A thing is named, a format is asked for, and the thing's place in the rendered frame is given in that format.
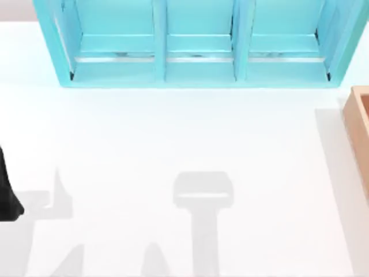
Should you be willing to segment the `light blue rack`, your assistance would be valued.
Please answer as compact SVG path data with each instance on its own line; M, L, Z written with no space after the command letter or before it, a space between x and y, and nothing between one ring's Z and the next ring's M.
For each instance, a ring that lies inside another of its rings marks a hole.
M335 88L369 0L32 0L68 88Z

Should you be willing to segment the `salmon-coloured shallow box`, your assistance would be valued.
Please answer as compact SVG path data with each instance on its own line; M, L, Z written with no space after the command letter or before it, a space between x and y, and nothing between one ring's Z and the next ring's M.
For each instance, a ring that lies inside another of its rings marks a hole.
M369 85L351 88L343 116L363 189L369 199Z

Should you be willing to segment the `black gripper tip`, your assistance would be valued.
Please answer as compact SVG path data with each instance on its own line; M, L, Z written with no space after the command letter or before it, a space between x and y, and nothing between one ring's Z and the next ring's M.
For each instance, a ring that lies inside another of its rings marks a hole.
M0 147L0 222L14 222L24 212L23 205L11 187L3 150Z

